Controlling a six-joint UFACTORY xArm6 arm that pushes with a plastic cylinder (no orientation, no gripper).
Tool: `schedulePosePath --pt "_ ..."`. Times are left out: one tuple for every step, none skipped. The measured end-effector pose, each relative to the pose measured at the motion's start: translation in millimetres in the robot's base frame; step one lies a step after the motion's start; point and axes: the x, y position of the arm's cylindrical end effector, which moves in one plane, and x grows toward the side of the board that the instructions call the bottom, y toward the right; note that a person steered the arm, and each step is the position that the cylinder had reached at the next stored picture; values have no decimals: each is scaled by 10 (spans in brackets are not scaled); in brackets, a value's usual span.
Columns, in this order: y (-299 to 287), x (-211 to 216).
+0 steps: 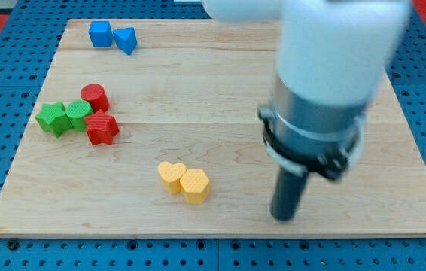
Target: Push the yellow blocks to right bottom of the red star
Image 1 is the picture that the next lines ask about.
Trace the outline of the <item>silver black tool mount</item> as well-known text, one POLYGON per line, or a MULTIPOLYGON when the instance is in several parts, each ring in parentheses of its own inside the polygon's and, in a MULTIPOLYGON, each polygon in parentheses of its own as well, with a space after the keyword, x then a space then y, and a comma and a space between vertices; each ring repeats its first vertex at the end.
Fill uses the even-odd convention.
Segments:
POLYGON ((269 103, 258 108, 267 152, 287 173, 337 180, 360 156, 365 108, 306 98, 276 77, 269 103))

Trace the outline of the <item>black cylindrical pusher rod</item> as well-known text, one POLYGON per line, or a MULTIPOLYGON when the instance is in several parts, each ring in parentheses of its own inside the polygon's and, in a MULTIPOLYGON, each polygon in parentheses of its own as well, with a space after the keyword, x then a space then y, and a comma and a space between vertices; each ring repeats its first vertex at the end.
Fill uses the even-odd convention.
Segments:
POLYGON ((280 168, 270 204, 270 213, 275 219, 289 221, 294 217, 308 177, 305 167, 294 171, 280 168))

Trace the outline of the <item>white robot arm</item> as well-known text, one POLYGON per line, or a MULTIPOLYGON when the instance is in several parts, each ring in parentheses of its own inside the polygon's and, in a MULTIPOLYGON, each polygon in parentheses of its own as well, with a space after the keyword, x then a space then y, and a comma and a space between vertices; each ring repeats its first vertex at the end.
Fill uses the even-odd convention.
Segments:
POLYGON ((279 165, 271 215, 290 220, 309 175, 335 181, 360 158, 366 109, 402 38, 408 1, 202 0, 225 23, 279 20, 275 86, 258 109, 279 165))

